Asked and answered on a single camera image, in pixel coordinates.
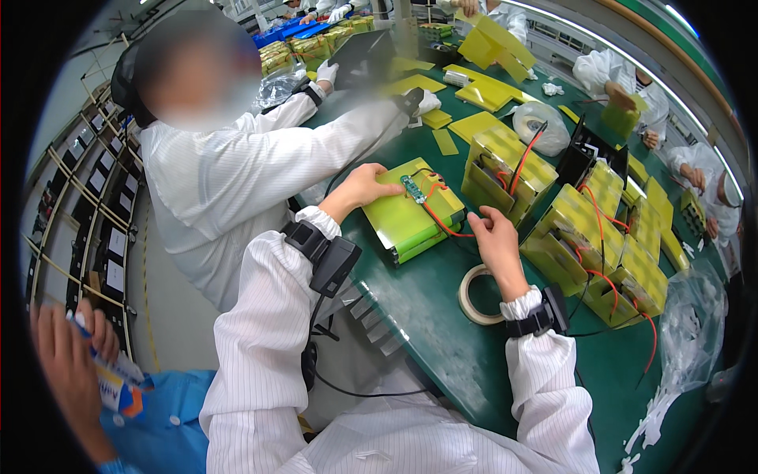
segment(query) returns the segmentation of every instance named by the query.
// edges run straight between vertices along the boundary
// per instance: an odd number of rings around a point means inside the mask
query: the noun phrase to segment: blue sleeve
[[[108,461],[100,465],[100,474],[142,474],[136,467],[122,463],[120,459]]]

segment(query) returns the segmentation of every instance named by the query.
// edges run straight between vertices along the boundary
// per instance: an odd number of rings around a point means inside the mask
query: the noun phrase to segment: plastic bag
[[[569,146],[571,140],[560,113],[547,104],[530,101],[517,107],[513,114],[513,128],[524,143],[531,142],[545,121],[548,122],[547,129],[532,148],[544,155],[555,156]]]
[[[275,107],[284,103],[292,95],[292,91],[305,77],[305,64],[296,63],[291,66],[282,67],[261,79],[261,87],[258,95],[252,101],[249,111],[264,111],[267,108]]]
[[[677,397],[709,382],[724,341],[727,311],[726,291],[708,260],[695,260],[671,277],[658,333],[661,383],[647,404],[647,416],[626,444],[627,454],[642,434],[642,449],[655,444],[663,417]]]

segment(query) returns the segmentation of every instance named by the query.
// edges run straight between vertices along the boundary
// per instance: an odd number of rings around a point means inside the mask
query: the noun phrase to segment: shelving rack
[[[27,311],[30,303],[40,300],[64,303],[66,309],[74,310],[88,297],[111,320],[121,348],[134,360],[130,323],[136,312],[127,302],[127,257],[138,230],[132,223],[134,203],[144,187],[140,144],[133,121],[118,120],[120,110],[111,100],[109,81],[92,90],[85,82],[112,67],[92,71],[117,40],[111,41],[81,77],[89,98],[29,173],[25,215],[28,221],[34,218],[34,226],[22,228],[21,233],[32,253]],[[128,46],[123,35],[121,41]],[[45,174],[52,174],[52,179],[35,207],[33,190]],[[70,247],[62,246],[73,233],[76,237],[70,239]],[[69,250],[67,265],[62,261]],[[65,277],[65,285],[60,275]]]

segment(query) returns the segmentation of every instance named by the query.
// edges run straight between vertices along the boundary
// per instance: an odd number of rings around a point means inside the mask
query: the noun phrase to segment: green table surface
[[[462,61],[461,65],[475,71],[477,66]],[[499,66],[489,67],[486,73],[498,80],[517,86],[545,103],[557,107],[567,105],[574,113],[587,112],[588,127],[611,144],[622,143],[615,133],[600,121],[602,106],[598,103],[572,104],[575,100],[585,100],[587,95],[560,79],[553,79],[563,86],[565,95],[547,97],[541,85],[548,82],[537,66],[539,79],[526,80],[517,84]],[[443,82],[443,72],[439,67],[430,71],[410,71],[423,74],[438,82]],[[455,97],[457,87],[448,85],[437,93],[442,102],[442,110],[451,114],[453,120],[473,115],[481,110]],[[306,127],[316,127],[333,120],[338,114],[353,104],[355,96],[340,101],[327,101],[319,113],[305,123]],[[509,102],[498,112],[500,117],[517,102]],[[571,134],[575,124],[562,112],[564,123]],[[512,127],[511,118],[504,117],[504,123]],[[431,129],[423,126],[406,129],[396,139],[381,147],[366,161],[379,162],[388,169],[394,168],[416,157],[423,157],[429,165],[439,171],[446,184],[457,196],[473,209],[471,203],[460,192],[463,171],[468,155],[468,144],[451,132],[460,153],[442,156]],[[699,237],[691,234],[679,210],[681,188],[668,176],[666,167],[642,142],[632,136],[629,139],[630,152],[645,164],[650,176],[656,178],[675,207],[674,226],[682,237],[697,251]],[[548,158],[556,165],[559,157]],[[559,191],[554,185],[550,194],[535,209],[532,220],[519,229],[521,239],[525,238],[534,219],[543,212]],[[301,199],[306,204],[308,199]],[[358,244],[363,254],[357,262],[351,278],[364,295],[375,297],[374,308],[382,315],[390,330],[400,340],[406,339],[404,347],[423,370],[434,380],[442,392],[458,407],[469,422],[510,438],[515,438],[517,423],[511,415],[512,392],[508,378],[506,359],[503,353],[505,332],[503,325],[480,326],[470,322],[461,312],[457,291],[463,275],[471,267],[481,263],[478,257],[462,251],[454,242],[445,239],[394,268],[386,257],[373,228],[363,212],[353,212],[342,225],[343,236]],[[473,239],[459,239],[459,245],[477,252]],[[711,244],[698,256],[705,256],[725,281],[719,255]],[[522,258],[526,278],[530,284],[542,288],[548,285],[544,276],[526,259]],[[660,268],[667,277],[674,275],[671,262],[661,253]],[[489,277],[477,278],[471,284],[470,297],[482,312],[498,312],[500,293],[494,280]],[[577,297],[569,297],[566,305],[572,311],[578,303]],[[606,325],[583,303],[571,321],[569,333],[580,334],[603,329]],[[650,357],[653,346],[652,330],[649,324],[640,323],[619,331],[610,331],[594,337],[577,339],[577,367],[593,400],[591,422],[597,436],[596,451],[601,472],[617,472],[620,459],[626,457],[624,441],[645,417],[647,402],[652,398],[660,382],[661,365],[659,350],[650,371],[635,390],[635,385]],[[665,472],[671,466],[706,405],[703,389],[691,391],[679,397],[673,404],[662,426],[662,437],[654,446],[648,447],[641,459],[634,465],[640,472]],[[640,451],[641,439],[634,454]]]

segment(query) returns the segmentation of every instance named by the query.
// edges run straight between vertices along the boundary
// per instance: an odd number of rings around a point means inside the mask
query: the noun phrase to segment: blue shirt
[[[119,459],[103,463],[100,472],[205,472],[208,438],[200,429],[198,416],[215,375],[215,370],[147,375],[141,388],[152,386],[154,390],[143,394],[143,419],[131,419],[104,408],[100,424]]]

